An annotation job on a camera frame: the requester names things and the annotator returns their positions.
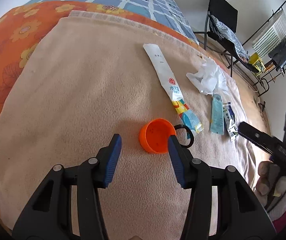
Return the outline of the right gloved hand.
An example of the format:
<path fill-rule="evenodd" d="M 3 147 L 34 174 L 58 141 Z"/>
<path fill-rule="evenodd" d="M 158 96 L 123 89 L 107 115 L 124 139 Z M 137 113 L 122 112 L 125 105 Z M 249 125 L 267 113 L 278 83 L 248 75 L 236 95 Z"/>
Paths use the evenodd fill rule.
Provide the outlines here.
<path fill-rule="evenodd" d="M 286 176 L 280 176 L 280 167 L 271 161 L 260 162 L 255 196 L 269 215 L 275 207 L 286 206 Z"/>

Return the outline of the pink sleeve forearm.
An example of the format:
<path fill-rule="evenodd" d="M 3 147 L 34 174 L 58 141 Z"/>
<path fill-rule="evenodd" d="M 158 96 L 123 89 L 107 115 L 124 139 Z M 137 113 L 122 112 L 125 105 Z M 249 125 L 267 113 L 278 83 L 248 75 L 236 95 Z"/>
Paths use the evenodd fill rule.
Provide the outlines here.
<path fill-rule="evenodd" d="M 279 233 L 286 226 L 286 206 L 278 208 L 275 207 L 270 211 L 269 216 L 276 232 Z"/>

